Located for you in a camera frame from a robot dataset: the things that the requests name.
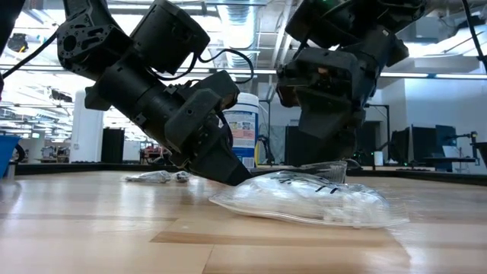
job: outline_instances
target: label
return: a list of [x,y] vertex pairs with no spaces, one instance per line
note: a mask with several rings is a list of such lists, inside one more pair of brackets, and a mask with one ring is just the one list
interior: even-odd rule
[[234,136],[234,147],[254,149],[256,114],[248,111],[225,111],[224,114]]
[[257,115],[250,111],[228,110],[225,119],[234,137],[234,151],[246,168],[255,167],[254,152],[257,143]]

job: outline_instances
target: black cylinder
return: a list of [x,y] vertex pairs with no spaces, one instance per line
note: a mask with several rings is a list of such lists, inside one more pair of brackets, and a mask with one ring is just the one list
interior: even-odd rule
[[208,34],[185,11],[156,0],[130,37],[142,58],[159,72],[175,74],[190,53],[200,56]]

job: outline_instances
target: ceiling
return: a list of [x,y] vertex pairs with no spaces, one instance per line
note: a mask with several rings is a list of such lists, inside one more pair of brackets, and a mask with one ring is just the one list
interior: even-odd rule
[[[483,16],[487,0],[469,2],[473,13]],[[150,3],[144,0],[109,0],[108,7],[120,27],[126,33],[131,33]],[[178,1],[177,4],[190,13],[211,37],[203,59],[209,59],[226,47],[240,50],[250,57],[256,70],[261,72],[249,84],[240,88],[257,94],[261,99],[266,98],[274,82],[272,70],[290,60],[299,46],[297,41],[285,33],[285,23],[297,8],[297,1],[207,0]],[[478,67],[469,32],[457,28],[465,20],[460,1],[432,1],[428,10],[431,13],[427,17],[398,34],[409,47],[412,58],[384,71],[465,73],[474,70],[475,65]],[[33,52],[64,20],[61,0],[28,1],[16,21],[14,33],[27,34],[29,49],[25,53],[5,49],[0,57],[0,69],[9,68]],[[476,31],[484,52],[487,52],[485,25],[476,27]],[[189,63],[190,57],[179,73],[184,72]],[[221,55],[210,63],[198,62],[196,68],[202,69],[202,72],[210,68],[230,68],[233,70],[229,71],[234,72],[231,74],[236,79],[249,77],[248,72],[245,72],[247,64],[240,57],[231,55]],[[5,80],[0,105],[0,113],[3,111],[0,131],[46,129],[49,138],[68,138],[72,126],[73,103],[53,100],[52,92],[58,91],[74,97],[76,91],[82,91],[92,84],[91,80],[62,70],[57,59],[56,44],[53,43],[29,62],[24,70],[15,72]],[[126,128],[131,139],[145,137],[117,110],[105,113],[105,126]]]

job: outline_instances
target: wooden table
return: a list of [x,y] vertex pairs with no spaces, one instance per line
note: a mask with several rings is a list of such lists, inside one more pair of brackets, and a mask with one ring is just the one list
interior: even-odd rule
[[235,215],[218,183],[127,173],[0,184],[1,273],[487,273],[487,188],[348,178],[404,198],[411,223],[357,230]]

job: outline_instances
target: computer monitor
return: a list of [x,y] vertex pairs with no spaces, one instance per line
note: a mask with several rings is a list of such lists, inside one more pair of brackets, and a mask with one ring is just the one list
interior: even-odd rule
[[452,138],[457,135],[457,131],[452,126],[436,125],[436,145],[439,146],[457,146],[457,139]]
[[424,158],[444,157],[443,147],[437,143],[436,127],[412,126],[411,133],[415,161],[422,162]]
[[390,138],[390,158],[399,164],[409,162],[409,128],[394,131]]

